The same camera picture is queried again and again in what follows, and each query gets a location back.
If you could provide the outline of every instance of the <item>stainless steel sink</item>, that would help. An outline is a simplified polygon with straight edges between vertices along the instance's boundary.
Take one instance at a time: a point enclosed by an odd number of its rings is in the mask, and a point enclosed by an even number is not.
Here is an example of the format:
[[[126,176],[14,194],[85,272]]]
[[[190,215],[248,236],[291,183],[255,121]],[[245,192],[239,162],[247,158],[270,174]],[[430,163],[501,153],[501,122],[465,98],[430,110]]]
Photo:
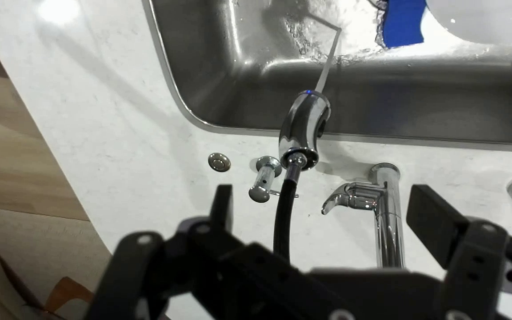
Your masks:
[[[321,41],[305,48],[296,34],[305,12],[344,0],[145,2],[163,67],[190,119],[213,130],[270,130],[296,92],[314,85],[323,62]],[[328,46],[332,34],[321,35]],[[327,131],[512,144],[512,44],[463,44],[447,55],[341,55],[325,89]]]

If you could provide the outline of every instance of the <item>floor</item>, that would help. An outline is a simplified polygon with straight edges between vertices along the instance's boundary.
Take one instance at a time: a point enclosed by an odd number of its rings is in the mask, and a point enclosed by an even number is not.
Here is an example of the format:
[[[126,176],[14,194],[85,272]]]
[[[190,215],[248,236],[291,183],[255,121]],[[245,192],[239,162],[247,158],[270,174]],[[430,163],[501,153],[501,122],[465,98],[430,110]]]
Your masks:
[[[63,275],[94,291],[110,259],[1,64],[0,256],[40,302]],[[69,302],[58,314],[85,309]]]

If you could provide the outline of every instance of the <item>blue object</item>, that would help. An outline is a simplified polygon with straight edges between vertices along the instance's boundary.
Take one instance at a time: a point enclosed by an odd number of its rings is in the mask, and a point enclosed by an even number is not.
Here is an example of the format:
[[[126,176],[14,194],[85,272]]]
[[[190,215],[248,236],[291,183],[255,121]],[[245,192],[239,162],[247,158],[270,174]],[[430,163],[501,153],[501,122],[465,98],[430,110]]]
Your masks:
[[[419,30],[426,0],[387,0],[382,18],[382,41],[385,48],[423,42]]]

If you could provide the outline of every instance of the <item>white countertop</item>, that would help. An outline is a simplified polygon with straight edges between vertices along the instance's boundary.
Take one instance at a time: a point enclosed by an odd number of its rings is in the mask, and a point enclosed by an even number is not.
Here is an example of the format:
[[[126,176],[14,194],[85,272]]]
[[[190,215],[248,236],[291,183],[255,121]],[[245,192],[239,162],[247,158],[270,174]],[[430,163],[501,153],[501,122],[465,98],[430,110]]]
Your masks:
[[[0,60],[110,250],[126,233],[156,229],[170,236],[181,218],[206,215],[218,183],[234,185],[234,234],[270,245],[275,199],[255,204],[247,188],[255,178],[254,160],[277,153],[275,131],[209,133],[184,119],[138,0],[0,0]],[[378,162],[401,170],[401,213],[410,185],[428,183],[462,213],[512,233],[504,190],[512,151],[346,135],[321,138],[319,149],[321,163],[302,174],[295,204],[293,261],[303,270],[375,266],[371,215],[337,208],[321,217],[319,204]],[[207,167],[213,151],[231,158],[229,172]],[[421,243],[407,227],[403,233],[407,266],[439,275]],[[183,298],[172,304],[170,314],[199,318],[183,306]]]

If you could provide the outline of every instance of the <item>black cable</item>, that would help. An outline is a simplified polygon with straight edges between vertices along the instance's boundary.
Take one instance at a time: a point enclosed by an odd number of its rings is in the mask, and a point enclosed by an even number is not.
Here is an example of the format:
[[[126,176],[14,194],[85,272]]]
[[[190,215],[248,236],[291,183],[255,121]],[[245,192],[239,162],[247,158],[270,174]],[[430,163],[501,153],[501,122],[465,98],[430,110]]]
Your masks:
[[[280,186],[277,210],[275,210],[275,227],[273,227],[273,252],[282,256],[289,263],[289,224],[291,208],[295,199],[296,183],[284,179]]]

